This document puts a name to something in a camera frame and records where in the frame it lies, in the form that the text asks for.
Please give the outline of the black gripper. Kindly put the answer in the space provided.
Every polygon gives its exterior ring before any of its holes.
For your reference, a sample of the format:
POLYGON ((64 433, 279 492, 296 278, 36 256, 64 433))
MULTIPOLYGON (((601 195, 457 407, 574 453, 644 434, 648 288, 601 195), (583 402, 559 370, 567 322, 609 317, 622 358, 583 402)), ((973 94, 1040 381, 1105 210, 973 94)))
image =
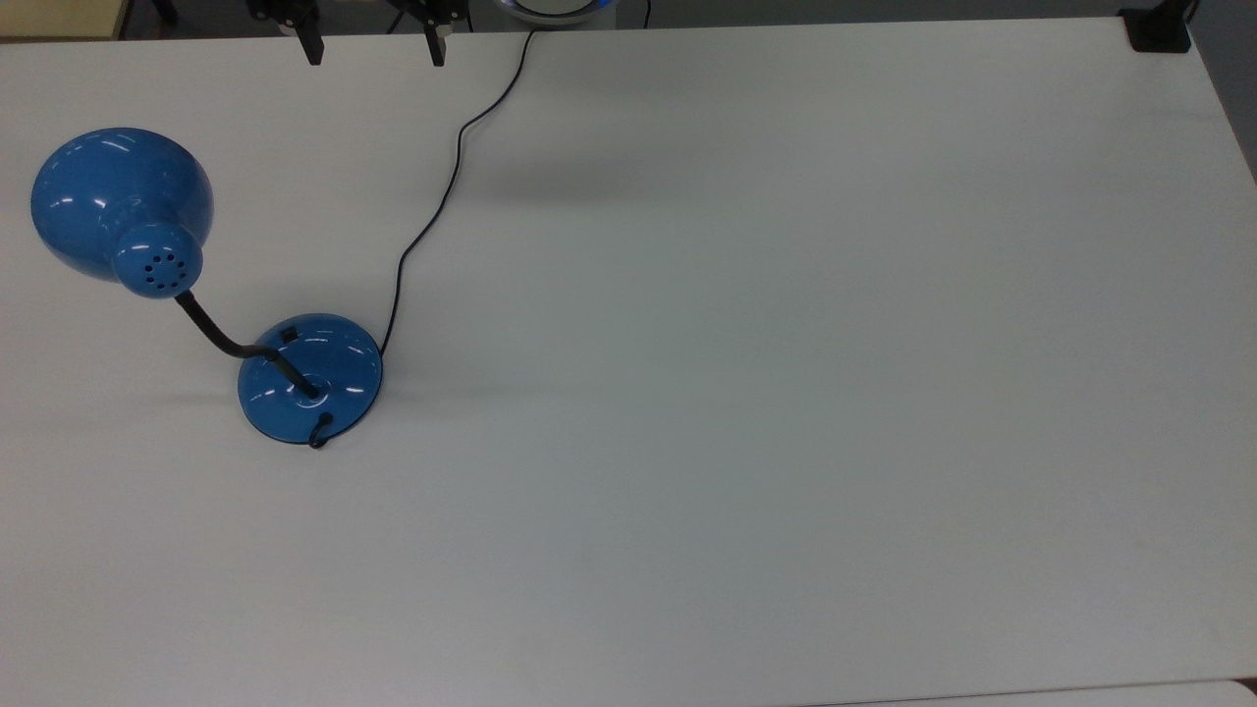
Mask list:
MULTIPOLYGON (((403 13, 424 26, 427 55, 434 67, 446 64, 446 39, 453 34, 453 23, 468 18, 468 1, 386 1, 395 13, 403 13)), ((302 53, 309 65, 321 65, 324 42, 321 34, 318 1, 246 1, 248 13, 256 20, 274 20, 282 26, 293 26, 300 42, 302 53)))

